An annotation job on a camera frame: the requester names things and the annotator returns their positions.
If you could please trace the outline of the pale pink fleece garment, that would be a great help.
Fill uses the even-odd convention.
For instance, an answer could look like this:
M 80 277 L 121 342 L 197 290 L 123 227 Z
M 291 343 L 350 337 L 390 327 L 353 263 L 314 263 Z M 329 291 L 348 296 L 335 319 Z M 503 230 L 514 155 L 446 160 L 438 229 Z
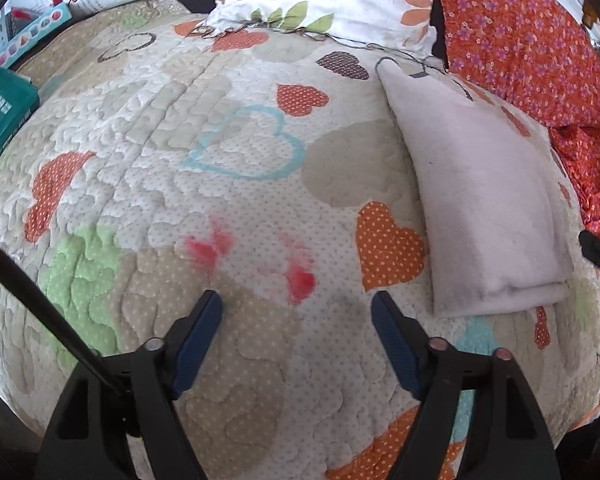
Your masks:
M 567 220 L 531 133 L 460 82 L 376 65 L 413 162 L 434 313 L 514 313 L 567 297 Z

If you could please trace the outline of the heart-patterned quilted bedspread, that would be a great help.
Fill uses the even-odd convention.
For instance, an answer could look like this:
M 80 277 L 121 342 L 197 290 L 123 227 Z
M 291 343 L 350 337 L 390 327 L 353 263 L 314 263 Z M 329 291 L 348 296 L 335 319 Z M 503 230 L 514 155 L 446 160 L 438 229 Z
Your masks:
M 26 72 L 40 108 L 0 157 L 0 245 L 102 354 L 225 310 L 176 408 L 215 479 L 382 479 L 410 430 L 370 322 L 388 289 L 455 347 L 513 351 L 550 434 L 600 392 L 600 272 L 567 298 L 437 318 L 416 177 L 378 50 L 265 29 L 196 37 L 166 0 L 70 28 Z

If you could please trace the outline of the teal cardboard box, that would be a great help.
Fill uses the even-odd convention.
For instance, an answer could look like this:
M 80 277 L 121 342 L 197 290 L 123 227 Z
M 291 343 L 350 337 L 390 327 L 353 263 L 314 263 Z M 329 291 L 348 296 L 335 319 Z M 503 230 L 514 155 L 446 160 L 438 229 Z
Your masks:
M 35 86 L 0 67 L 0 156 L 17 131 L 40 106 Z

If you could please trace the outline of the orange floral blanket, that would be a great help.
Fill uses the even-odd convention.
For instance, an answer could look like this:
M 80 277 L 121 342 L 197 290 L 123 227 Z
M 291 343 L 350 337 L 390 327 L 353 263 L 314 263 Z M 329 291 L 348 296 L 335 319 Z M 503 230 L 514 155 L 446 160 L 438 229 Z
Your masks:
M 600 57 L 556 0 L 441 0 L 452 73 L 547 128 L 600 237 Z

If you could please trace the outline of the colourful long flat box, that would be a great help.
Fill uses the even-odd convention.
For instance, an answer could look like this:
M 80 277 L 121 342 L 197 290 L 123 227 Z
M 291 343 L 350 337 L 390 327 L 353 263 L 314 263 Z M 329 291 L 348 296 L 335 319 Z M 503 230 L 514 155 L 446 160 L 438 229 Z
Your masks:
M 4 12 L 0 14 L 1 68 L 12 66 L 53 32 L 59 32 L 72 19 L 69 7 L 65 3 L 59 3 L 27 22 L 19 32 L 10 34 L 7 30 L 7 22 L 14 12 L 15 9 L 12 9 L 8 15 Z

